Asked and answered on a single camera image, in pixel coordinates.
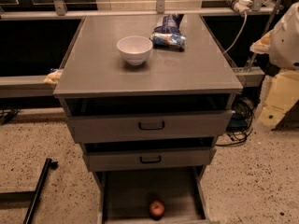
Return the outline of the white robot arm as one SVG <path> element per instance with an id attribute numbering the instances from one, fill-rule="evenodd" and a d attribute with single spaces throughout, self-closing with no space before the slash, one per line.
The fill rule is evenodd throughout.
<path id="1" fill-rule="evenodd" d="M 292 4 L 275 27 L 249 50 L 267 54 L 270 63 L 279 68 L 276 75 L 264 78 L 255 113 L 254 127 L 270 131 L 299 101 L 299 2 Z"/>

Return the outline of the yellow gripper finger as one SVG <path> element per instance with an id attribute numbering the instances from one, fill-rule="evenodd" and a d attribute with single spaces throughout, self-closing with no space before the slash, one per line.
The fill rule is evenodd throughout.
<path id="1" fill-rule="evenodd" d="M 259 40 L 254 42 L 250 46 L 249 50 L 257 54 L 268 54 L 270 52 L 270 42 L 271 42 L 272 33 L 273 33 L 272 30 L 267 32 Z"/>
<path id="2" fill-rule="evenodd" d="M 282 69 L 262 83 L 257 123 L 264 130 L 274 129 L 299 101 L 299 72 Z"/>

